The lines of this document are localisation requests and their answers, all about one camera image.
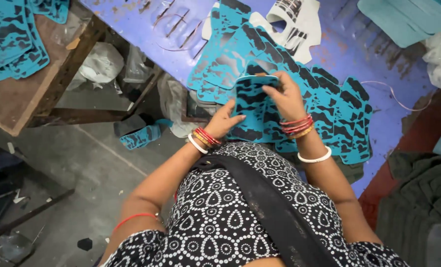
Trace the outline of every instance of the black printed pattern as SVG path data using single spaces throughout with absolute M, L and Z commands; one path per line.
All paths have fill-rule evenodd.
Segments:
M 336 208 L 321 190 L 300 181 L 288 161 L 254 143 L 228 143 L 214 154 L 230 155 L 255 167 L 304 215 L 338 266 L 408 266 L 391 249 L 369 242 L 348 244 Z M 171 210 L 168 233 L 132 234 L 103 265 L 243 266 L 279 253 L 248 209 L 240 188 L 223 169 L 194 171 L 183 180 Z

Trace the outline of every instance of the woman's right hand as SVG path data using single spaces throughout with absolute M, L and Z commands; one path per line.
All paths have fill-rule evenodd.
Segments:
M 273 99 L 281 116 L 289 122 L 304 119 L 306 117 L 306 110 L 304 109 L 298 84 L 284 71 L 278 71 L 272 75 L 277 76 L 280 80 L 283 93 L 270 86 L 263 86 L 262 88 Z

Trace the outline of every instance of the woman's arm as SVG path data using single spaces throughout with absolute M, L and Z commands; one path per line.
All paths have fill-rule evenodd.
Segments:
M 205 131 L 216 139 L 225 136 L 231 127 L 245 119 L 244 115 L 230 118 L 234 107 L 234 100 L 227 102 L 212 117 Z M 194 138 L 194 141 L 203 149 L 207 148 L 200 140 Z M 166 162 L 148 175 L 127 197 L 122 205 L 119 222 L 140 213 L 154 215 L 160 212 L 161 207 L 174 195 L 182 179 L 184 179 L 192 165 L 200 159 L 200 156 L 201 153 L 192 143 L 185 144 Z M 150 216 L 134 217 L 124 222 L 112 233 L 100 263 L 103 264 L 110 254 L 117 250 L 123 240 L 131 234 L 147 229 L 165 231 L 164 226 Z
M 271 87 L 265 93 L 275 101 L 283 118 L 297 121 L 306 117 L 299 86 L 285 72 L 277 72 L 283 85 L 283 94 Z M 304 159 L 318 159 L 328 151 L 316 130 L 296 139 L 298 151 Z M 342 230 L 347 242 L 369 241 L 382 244 L 364 217 L 352 187 L 332 158 L 318 163 L 304 163 L 308 182 L 319 187 L 334 202 L 342 219 Z

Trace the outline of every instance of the black strap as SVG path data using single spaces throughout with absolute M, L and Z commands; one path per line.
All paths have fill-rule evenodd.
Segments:
M 288 267 L 336 266 L 308 223 L 262 173 L 231 156 L 206 155 L 191 170 L 226 169 Z

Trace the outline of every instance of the white bangle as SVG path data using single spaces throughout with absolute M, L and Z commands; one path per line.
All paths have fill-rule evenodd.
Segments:
M 199 150 L 203 154 L 207 154 L 207 150 L 205 150 L 202 147 L 200 147 L 200 145 L 198 145 L 196 143 L 196 141 L 194 141 L 194 139 L 192 138 L 192 134 L 191 133 L 188 135 L 188 138 L 189 138 L 189 141 L 191 141 L 191 143 L 197 148 L 197 150 Z
M 321 162 L 321 161 L 325 161 L 325 160 L 329 159 L 329 157 L 332 154 L 332 150 L 328 146 L 325 146 L 325 147 L 328 150 L 328 152 L 324 156 L 322 156 L 322 157 L 320 157 L 318 159 L 315 159 L 315 160 L 303 159 L 303 158 L 301 158 L 300 153 L 298 153 L 298 159 L 300 159 L 300 161 L 305 162 L 305 163 L 318 163 L 318 162 Z

